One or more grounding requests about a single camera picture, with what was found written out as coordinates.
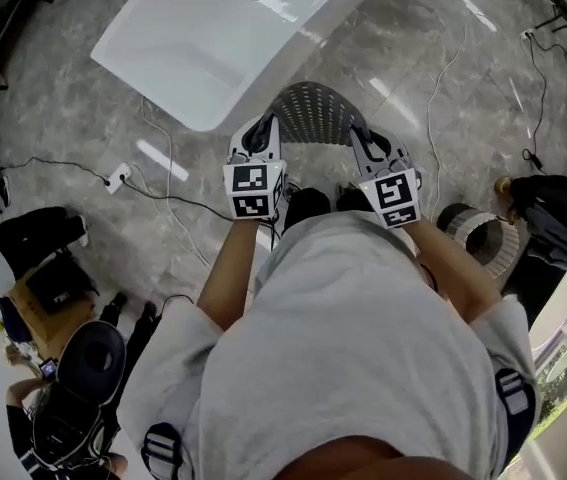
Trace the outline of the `person's black trousers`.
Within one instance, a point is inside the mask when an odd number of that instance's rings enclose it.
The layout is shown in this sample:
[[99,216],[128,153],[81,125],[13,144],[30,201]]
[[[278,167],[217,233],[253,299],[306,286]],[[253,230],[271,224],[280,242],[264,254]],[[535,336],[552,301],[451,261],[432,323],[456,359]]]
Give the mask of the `person's black trousers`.
[[[341,198],[336,196],[335,208],[337,212],[374,211],[361,190],[358,193],[348,194]],[[332,205],[325,193],[316,188],[303,188],[289,197],[283,232],[307,219],[331,212]]]

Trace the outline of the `person's left forearm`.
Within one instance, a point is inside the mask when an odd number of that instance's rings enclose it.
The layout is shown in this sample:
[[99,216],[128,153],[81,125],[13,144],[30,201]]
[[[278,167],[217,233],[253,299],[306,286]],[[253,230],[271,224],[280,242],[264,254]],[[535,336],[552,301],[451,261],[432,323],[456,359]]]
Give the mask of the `person's left forearm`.
[[243,315],[258,228],[256,220],[232,224],[198,298],[197,307],[223,331]]

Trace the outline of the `grey and white woven basket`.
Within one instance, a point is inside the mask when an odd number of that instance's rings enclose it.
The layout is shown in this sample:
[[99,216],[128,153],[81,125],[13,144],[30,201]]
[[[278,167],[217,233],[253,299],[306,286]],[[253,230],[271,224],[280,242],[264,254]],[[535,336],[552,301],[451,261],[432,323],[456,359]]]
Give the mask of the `grey and white woven basket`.
[[497,279],[514,263],[519,251],[517,228],[504,218],[464,203],[442,210],[437,227],[460,244]]

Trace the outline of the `white power strip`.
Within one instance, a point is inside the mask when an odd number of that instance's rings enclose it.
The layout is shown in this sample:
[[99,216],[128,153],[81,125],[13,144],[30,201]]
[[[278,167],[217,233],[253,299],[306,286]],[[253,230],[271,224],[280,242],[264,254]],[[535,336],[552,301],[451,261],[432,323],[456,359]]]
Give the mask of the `white power strip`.
[[130,175],[130,165],[128,163],[121,163],[105,182],[108,193],[116,193],[124,185],[124,182]]

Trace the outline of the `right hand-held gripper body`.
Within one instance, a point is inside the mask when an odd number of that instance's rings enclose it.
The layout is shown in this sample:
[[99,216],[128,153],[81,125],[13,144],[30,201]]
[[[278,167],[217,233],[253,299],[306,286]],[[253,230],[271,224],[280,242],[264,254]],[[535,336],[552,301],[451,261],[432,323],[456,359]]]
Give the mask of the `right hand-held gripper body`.
[[420,173],[404,158],[372,168],[358,188],[385,229],[399,228],[421,219]]

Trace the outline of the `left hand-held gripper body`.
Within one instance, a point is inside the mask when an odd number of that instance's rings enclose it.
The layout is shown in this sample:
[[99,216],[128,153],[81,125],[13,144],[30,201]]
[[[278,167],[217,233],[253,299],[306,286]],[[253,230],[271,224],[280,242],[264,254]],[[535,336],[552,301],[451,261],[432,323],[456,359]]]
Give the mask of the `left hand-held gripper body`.
[[223,167],[223,177],[232,218],[273,218],[283,193],[286,171],[287,164],[283,160],[230,154]]

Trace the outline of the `white bathtub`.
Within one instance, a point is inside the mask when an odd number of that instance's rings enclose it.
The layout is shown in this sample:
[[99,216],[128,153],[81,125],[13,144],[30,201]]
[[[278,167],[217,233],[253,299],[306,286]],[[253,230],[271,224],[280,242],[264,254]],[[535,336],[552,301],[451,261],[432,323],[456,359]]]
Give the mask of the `white bathtub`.
[[261,112],[360,0],[128,0],[91,52],[187,128]]

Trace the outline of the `brown cardboard box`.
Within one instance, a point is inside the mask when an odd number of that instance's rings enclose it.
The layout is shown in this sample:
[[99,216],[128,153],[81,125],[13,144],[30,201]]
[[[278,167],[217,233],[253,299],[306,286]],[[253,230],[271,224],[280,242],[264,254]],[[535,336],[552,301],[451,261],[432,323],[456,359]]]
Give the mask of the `brown cardboard box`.
[[[51,259],[59,255],[69,255],[74,259],[68,252],[57,253]],[[12,290],[0,299],[0,311],[10,339],[16,343],[32,345],[39,357],[47,360],[58,359],[76,329],[93,318],[93,296],[97,289],[89,277],[92,289],[88,293],[71,301],[61,311],[47,314],[25,283],[44,264],[28,271]]]

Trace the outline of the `person's grey t-shirt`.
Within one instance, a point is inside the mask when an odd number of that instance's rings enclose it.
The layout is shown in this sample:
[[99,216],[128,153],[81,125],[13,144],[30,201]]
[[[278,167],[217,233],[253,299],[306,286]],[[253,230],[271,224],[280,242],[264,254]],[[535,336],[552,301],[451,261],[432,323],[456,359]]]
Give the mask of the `person's grey t-shirt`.
[[119,406],[177,434],[177,480],[495,480],[538,416],[523,306],[467,324],[403,229],[291,227],[226,331],[172,303]]

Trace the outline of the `person's right forearm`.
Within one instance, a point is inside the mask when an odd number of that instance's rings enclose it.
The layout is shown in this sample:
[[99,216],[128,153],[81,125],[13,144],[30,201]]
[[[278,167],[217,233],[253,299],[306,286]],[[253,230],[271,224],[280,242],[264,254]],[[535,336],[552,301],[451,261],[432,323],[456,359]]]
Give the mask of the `person's right forearm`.
[[467,324],[502,300],[498,285],[487,270],[434,224],[420,220],[403,229],[439,288]]

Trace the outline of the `white toilet with black lid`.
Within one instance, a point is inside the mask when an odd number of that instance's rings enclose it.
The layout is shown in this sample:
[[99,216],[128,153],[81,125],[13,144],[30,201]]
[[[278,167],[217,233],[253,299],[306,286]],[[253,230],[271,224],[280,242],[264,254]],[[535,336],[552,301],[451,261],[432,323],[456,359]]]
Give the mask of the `white toilet with black lid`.
[[58,363],[57,380],[73,395],[96,405],[108,403],[121,382],[126,344],[112,324],[92,320],[67,342]]

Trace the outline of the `grey perforated rubber mat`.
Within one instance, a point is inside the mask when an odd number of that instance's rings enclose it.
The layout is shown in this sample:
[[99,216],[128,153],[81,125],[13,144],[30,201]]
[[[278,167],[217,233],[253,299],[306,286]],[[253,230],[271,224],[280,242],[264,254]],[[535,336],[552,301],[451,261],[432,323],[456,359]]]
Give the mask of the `grey perforated rubber mat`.
[[264,152],[274,120],[282,143],[350,146],[354,133],[365,149],[374,144],[385,154],[392,153],[390,141],[372,131],[349,100],[317,82],[298,82],[282,90],[243,135],[241,145],[250,153]]

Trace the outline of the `black case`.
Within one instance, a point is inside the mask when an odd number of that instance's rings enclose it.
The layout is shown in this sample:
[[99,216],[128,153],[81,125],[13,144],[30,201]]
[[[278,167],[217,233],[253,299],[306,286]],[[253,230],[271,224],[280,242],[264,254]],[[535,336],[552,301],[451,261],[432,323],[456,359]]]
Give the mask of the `black case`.
[[92,289],[89,276],[69,255],[54,257],[25,283],[47,314],[61,311]]

